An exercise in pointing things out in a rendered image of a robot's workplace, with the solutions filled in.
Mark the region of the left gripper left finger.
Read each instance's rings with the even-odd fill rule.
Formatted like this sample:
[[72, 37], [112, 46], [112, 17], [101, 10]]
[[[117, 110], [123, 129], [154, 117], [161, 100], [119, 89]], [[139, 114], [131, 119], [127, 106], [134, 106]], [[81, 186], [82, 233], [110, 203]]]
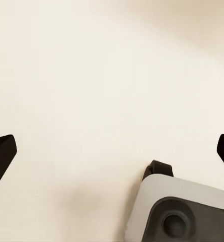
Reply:
[[0, 180], [17, 154], [17, 145], [12, 134], [0, 137]]

